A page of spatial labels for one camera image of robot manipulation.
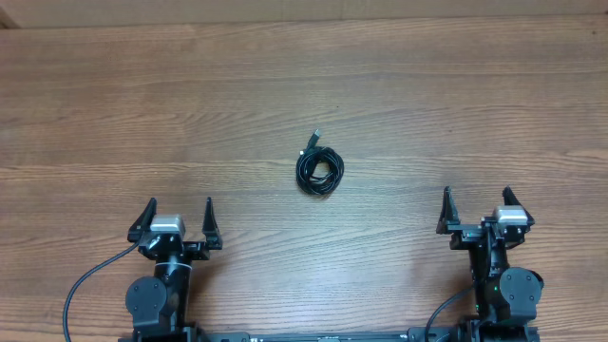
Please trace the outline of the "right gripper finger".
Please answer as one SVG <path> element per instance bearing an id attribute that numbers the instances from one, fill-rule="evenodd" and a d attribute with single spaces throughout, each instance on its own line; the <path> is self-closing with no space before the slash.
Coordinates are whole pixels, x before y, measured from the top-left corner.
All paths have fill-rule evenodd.
<path id="1" fill-rule="evenodd" d="M 528 226 L 532 226 L 532 225 L 535 224 L 534 218 L 529 214 L 529 212 L 519 202 L 519 200 L 515 196 L 515 194 L 512 191 L 512 189 L 511 189 L 510 186 L 506 186 L 505 187 L 505 189 L 502 192 L 502 195 L 503 195 L 503 202 L 504 202 L 505 205 L 518 205 L 518 206 L 521 206 L 521 208 L 523 209 L 523 211 L 526 214 L 526 219 L 527 219 L 527 225 Z"/>
<path id="2" fill-rule="evenodd" d="M 442 210 L 436 226 L 436 233 L 447 235 L 452 228 L 460 224 L 459 213 L 451 194 L 451 187 L 446 186 L 443 191 Z"/>

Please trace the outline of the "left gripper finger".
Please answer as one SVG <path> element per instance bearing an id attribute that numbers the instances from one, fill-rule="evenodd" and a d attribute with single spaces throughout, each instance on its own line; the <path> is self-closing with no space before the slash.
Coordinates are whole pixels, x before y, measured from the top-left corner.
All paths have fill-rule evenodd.
<path id="1" fill-rule="evenodd" d="M 156 214 L 157 200 L 151 198 L 142 213 L 128 229 L 127 240 L 129 242 L 139 242 L 143 234 L 150 231 L 152 220 Z"/>
<path id="2" fill-rule="evenodd" d="M 205 245 L 208 250 L 221 250 L 222 237 L 214 214 L 213 200 L 208 197 L 202 222 L 202 233 L 205 235 Z"/>

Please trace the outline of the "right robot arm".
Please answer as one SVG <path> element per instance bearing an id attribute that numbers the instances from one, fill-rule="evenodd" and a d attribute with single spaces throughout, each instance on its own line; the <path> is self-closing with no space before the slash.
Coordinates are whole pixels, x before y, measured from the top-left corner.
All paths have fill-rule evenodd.
<path id="1" fill-rule="evenodd" d="M 544 281 L 531 270 L 512 267 L 507 252 L 525 242 L 535 220 L 510 187 L 503 190 L 503 204 L 477 224 L 461 223 L 451 188 L 443 191 L 442 211 L 436 233 L 449 235 L 449 248 L 466 250 L 472 285 L 446 300 L 428 319 L 424 338 L 429 341 L 431 325 L 451 303 L 473 293 L 476 313 L 462 318 L 443 341 L 538 341 L 537 329 L 529 323 L 537 317 Z"/>

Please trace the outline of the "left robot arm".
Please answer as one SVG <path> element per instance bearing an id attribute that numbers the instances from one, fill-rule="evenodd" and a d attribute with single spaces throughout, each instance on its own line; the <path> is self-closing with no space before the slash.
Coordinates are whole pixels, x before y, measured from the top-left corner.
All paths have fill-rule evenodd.
<path id="1" fill-rule="evenodd" d="M 206 341 L 199 325 L 186 320 L 192 263 L 210 258 L 222 248 L 222 238 L 207 199 L 201 231 L 204 239 L 184 238 L 180 214 L 161 215 L 152 198 L 131 225 L 127 240 L 138 252 L 155 262 L 154 274 L 136 279 L 125 294 L 125 307 L 132 316 L 132 341 Z"/>

